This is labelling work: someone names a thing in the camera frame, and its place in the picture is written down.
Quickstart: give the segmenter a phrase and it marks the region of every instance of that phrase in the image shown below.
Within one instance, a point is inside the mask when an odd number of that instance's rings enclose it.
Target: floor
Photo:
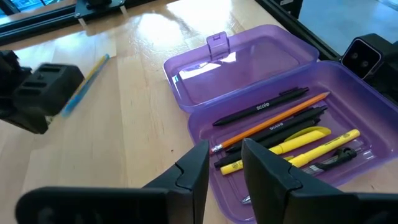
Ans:
[[[398,0],[303,0],[299,21],[339,54],[358,36],[398,41]]]

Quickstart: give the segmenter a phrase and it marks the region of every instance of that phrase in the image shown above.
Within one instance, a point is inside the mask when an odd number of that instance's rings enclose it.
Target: black mechanical pencil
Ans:
[[[309,91],[308,87],[305,88],[293,88],[291,90],[284,91],[282,93],[279,93],[279,96],[272,98],[270,100],[267,100],[265,102],[259,103],[257,105],[251,106],[249,108],[246,108],[244,110],[238,111],[236,113],[230,114],[228,116],[225,116],[216,122],[213,123],[213,126],[221,126],[225,124],[229,124],[233,121],[236,121],[237,119],[241,119],[259,112],[263,112],[268,110],[269,108],[273,108],[276,106],[281,105],[282,103],[287,103],[291,100],[295,100],[299,98],[300,96],[304,95]]]
[[[287,138],[292,136],[293,134],[312,126],[315,126],[320,121],[319,118],[315,118],[313,120],[304,121],[296,126],[290,127],[289,129],[285,129],[279,134],[275,134],[265,140],[261,141],[260,144],[266,148],[274,147],[282,142],[284,142]],[[214,163],[214,166],[219,169],[220,167],[226,166],[228,164],[234,163],[242,159],[241,151],[236,151],[232,154],[227,155],[226,157],[221,158],[219,161]]]
[[[302,123],[306,120],[314,119],[319,117],[323,112],[327,109],[327,106],[319,106],[316,108],[309,108],[299,114],[294,115],[292,118],[275,124],[269,128],[266,128],[256,134],[253,134],[250,138],[254,141],[261,141],[262,139],[266,139],[274,134],[277,134],[283,130],[286,130],[296,124]],[[240,151],[242,148],[242,141],[233,144],[229,149],[225,150],[227,153]]]

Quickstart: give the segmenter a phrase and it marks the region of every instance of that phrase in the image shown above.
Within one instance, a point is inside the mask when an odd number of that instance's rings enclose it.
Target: purple pencil case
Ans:
[[[363,150],[352,161],[318,175],[333,186],[397,157],[398,109],[368,84],[337,62],[317,62],[318,51],[273,25],[259,26],[227,37],[207,38],[207,45],[174,56],[164,71],[181,109],[191,113],[188,130],[194,143],[217,145],[317,94],[331,94],[314,106],[327,105],[319,126],[332,134],[281,156],[297,156],[351,129],[360,137],[346,144]],[[294,87],[309,87],[301,99],[226,126],[212,123],[231,113],[261,103]],[[331,157],[325,154],[310,164]],[[210,157],[210,185],[226,217],[235,223],[255,223],[243,171],[222,176],[213,166],[224,152]]]

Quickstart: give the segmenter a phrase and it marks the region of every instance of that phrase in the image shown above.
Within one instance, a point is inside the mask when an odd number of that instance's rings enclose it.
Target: wooden tabletop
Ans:
[[[174,55],[261,24],[280,24],[254,0],[157,0],[80,25],[2,46],[23,66],[70,63],[86,75],[111,59],[68,118],[34,135],[0,122],[0,220],[15,223],[24,192],[46,185],[142,187],[193,146],[188,114],[176,104],[162,65]],[[342,190],[398,192],[398,162]],[[209,188],[205,223],[229,223]]]

